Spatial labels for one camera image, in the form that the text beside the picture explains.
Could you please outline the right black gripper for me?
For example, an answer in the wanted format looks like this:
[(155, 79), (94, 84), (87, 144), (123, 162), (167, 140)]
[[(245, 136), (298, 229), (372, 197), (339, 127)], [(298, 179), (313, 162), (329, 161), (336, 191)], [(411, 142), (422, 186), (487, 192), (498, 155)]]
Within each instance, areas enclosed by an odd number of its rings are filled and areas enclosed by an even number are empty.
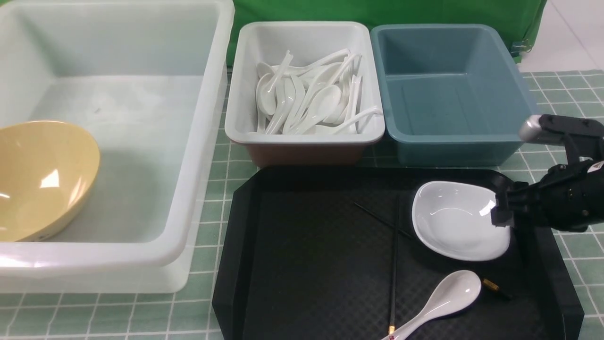
[(580, 161), (553, 166), (532, 185), (516, 182), (512, 190), (495, 195), (491, 223), (585, 232), (604, 220), (603, 173), (603, 161)]

